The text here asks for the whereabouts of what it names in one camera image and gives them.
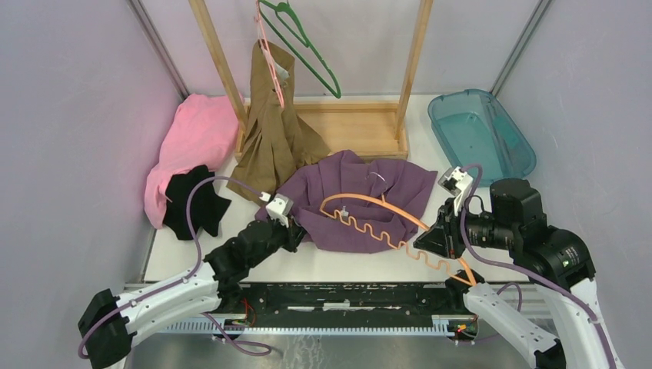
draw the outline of white table surface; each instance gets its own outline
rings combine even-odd
[[[410,148],[409,161],[431,171],[443,174],[451,165],[446,159],[441,146],[431,130],[427,115],[428,103],[435,95],[414,95],[410,97],[405,124]],[[218,172],[219,175],[231,175],[236,165],[235,158]],[[221,234],[213,238],[206,232],[200,232],[199,241],[203,254],[224,244],[234,237],[249,221],[254,218],[258,206],[239,197],[225,187],[222,181],[215,182],[216,192],[233,202],[221,222]],[[480,188],[478,194],[484,199],[487,209],[490,207],[487,188]],[[435,184],[430,201],[421,220],[433,224],[437,219],[437,210],[449,197],[449,194]],[[473,201],[471,210],[479,212],[478,201]],[[506,251],[476,248],[480,255],[493,260],[511,262]],[[149,262],[145,272],[146,281],[160,281],[180,273],[193,265],[196,260],[195,246],[192,241],[179,241],[169,228],[156,232]],[[482,264],[466,251],[464,258],[468,264],[488,281],[526,281],[521,274],[502,268]],[[438,257],[431,255],[431,260]],[[451,270],[461,268],[456,261],[450,261]],[[374,282],[374,281],[415,281],[442,282],[448,278],[442,269],[436,271],[424,262],[409,258],[403,250],[388,249],[377,254],[351,254],[318,250],[314,243],[304,242],[297,253],[280,250],[270,256],[256,268],[252,269],[244,281],[250,282]]]

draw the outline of purple garment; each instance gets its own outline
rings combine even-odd
[[[374,172],[385,181],[372,174]],[[347,150],[322,159],[315,165],[300,168],[277,193],[292,199],[294,206],[291,214],[321,250],[370,254],[391,248],[385,241],[377,241],[369,234],[356,231],[353,226],[326,217],[319,211],[321,202],[328,196],[342,192],[365,194],[373,198],[380,198],[384,193],[388,203],[420,218],[436,177],[436,171],[426,171],[405,160],[378,159],[365,164],[353,151]],[[399,241],[407,241],[417,233],[417,225],[367,201],[337,199],[329,201],[325,210],[333,214],[333,210],[341,210],[342,206],[346,206],[349,215],[358,220],[359,227],[369,223],[376,235],[386,231],[392,244],[398,245]],[[259,220],[266,216],[264,208],[256,214]]]

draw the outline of green hanger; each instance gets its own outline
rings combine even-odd
[[[279,2],[278,4],[274,5],[274,4],[271,4],[270,2],[268,2],[266,0],[259,0],[259,2],[261,4],[267,6],[268,8],[272,9],[274,11],[274,13],[276,14],[276,18],[278,18],[278,20],[281,21],[281,23],[285,26],[285,28],[287,28],[292,33],[292,35],[297,40],[299,40],[299,42],[304,47],[309,48],[314,53],[314,56],[317,57],[317,60],[319,60],[321,65],[326,69],[326,72],[328,72],[328,74],[333,79],[333,82],[335,84],[334,88],[331,87],[328,84],[328,82],[326,82],[324,80],[324,78],[321,77],[319,75],[319,73],[317,73],[317,71],[314,70],[312,65],[308,64],[308,61],[303,57],[303,55],[301,55],[294,48],[294,46],[292,46],[292,44],[290,44],[290,42],[288,42],[288,40],[285,39],[285,37],[283,37],[283,35],[276,29],[276,27],[274,27],[274,25],[269,21],[269,19],[265,16],[265,14],[263,14],[263,12],[261,12],[261,15],[262,15],[263,19],[270,26],[271,30],[274,31],[274,33],[281,39],[281,41],[283,41],[290,48],[292,53],[294,55],[296,55],[297,58],[299,60],[301,60],[302,63],[304,63],[306,68],[308,68],[308,70],[319,80],[319,82],[321,82],[324,85],[324,87],[326,87],[333,94],[334,97],[340,98],[342,96],[342,92],[340,90],[340,84],[338,83],[338,79],[335,77],[335,74],[333,73],[333,71],[331,71],[331,69],[328,67],[328,65],[326,64],[326,61],[321,57],[321,55],[319,55],[319,52],[314,47],[312,42],[310,42],[310,39],[306,36],[303,27],[301,27],[301,22],[299,21],[299,17],[294,12],[294,10],[292,10],[292,8],[290,7],[290,4],[287,3],[287,2]],[[299,31],[299,33],[295,32],[294,29],[292,29],[292,27],[290,27],[290,25],[288,23],[286,23],[283,20],[283,18],[281,18],[280,13],[285,13],[290,17],[290,19],[293,21],[294,25],[296,25],[297,30]]]

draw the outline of brown garment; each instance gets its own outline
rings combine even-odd
[[[294,109],[294,57],[272,43],[269,48],[274,60],[290,73],[288,79],[279,81],[285,109],[281,109],[267,62],[256,42],[251,56],[251,107],[244,150],[231,176],[257,190],[274,193],[297,169],[315,164],[330,150]],[[233,182],[227,187],[243,198],[258,200]]]

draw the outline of transparent blue bin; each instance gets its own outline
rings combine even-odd
[[[471,89],[439,96],[428,105],[428,115],[453,166],[482,165],[480,186],[525,178],[537,165],[534,150],[489,92]]]

